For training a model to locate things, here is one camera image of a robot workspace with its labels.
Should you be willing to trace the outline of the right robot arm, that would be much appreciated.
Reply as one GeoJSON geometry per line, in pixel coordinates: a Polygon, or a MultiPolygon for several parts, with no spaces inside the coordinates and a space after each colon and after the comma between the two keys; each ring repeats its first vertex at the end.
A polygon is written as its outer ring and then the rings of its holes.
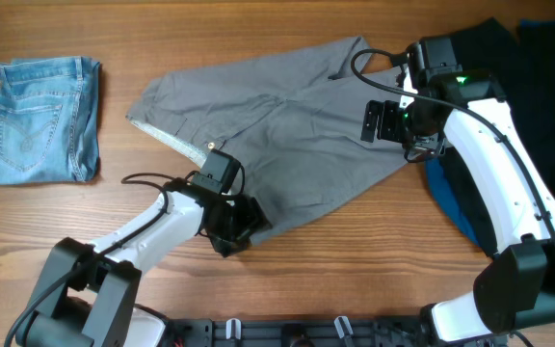
{"type": "Polygon", "coordinates": [[[464,345],[555,323],[555,199],[515,131],[498,80],[463,69],[446,37],[419,40],[393,61],[401,70],[393,88],[399,100],[367,104],[361,139],[400,144],[411,163],[454,148],[496,241],[470,292],[423,307],[415,344],[464,345]]]}

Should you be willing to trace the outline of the folded blue denim jeans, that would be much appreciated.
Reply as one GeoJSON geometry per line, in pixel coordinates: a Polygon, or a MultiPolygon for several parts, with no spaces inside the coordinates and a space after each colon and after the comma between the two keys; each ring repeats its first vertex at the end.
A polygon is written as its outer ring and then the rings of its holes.
{"type": "Polygon", "coordinates": [[[100,70],[84,56],[0,64],[0,185],[94,178],[100,70]]]}

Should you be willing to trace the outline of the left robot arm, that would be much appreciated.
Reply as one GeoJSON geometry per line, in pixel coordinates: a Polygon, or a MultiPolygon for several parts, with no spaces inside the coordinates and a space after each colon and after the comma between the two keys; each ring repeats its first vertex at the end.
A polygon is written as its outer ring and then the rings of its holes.
{"type": "Polygon", "coordinates": [[[230,195],[228,182],[166,176],[159,198],[115,232],[81,243],[67,237],[51,250],[8,346],[173,346],[164,315],[137,304],[143,276],[198,235],[224,256],[239,253],[268,225],[256,199],[230,195]]]}

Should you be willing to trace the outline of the grey shorts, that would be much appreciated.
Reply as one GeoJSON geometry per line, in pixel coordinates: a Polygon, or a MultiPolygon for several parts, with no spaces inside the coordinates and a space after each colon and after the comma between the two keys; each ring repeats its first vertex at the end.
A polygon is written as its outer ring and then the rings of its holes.
{"type": "Polygon", "coordinates": [[[245,170],[235,189],[256,198],[269,226],[258,245],[331,213],[401,169],[402,148],[367,143],[368,102],[392,100],[398,68],[371,74],[367,41],[349,37],[244,62],[170,72],[127,113],[139,129],[202,165],[217,149],[245,170]]]}

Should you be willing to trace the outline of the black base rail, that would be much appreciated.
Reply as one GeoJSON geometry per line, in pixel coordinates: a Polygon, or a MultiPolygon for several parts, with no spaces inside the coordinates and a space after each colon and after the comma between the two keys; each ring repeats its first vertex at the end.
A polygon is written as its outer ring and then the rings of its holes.
{"type": "Polygon", "coordinates": [[[161,346],[171,347],[420,347],[444,346],[415,316],[351,320],[171,320],[161,346]]]}

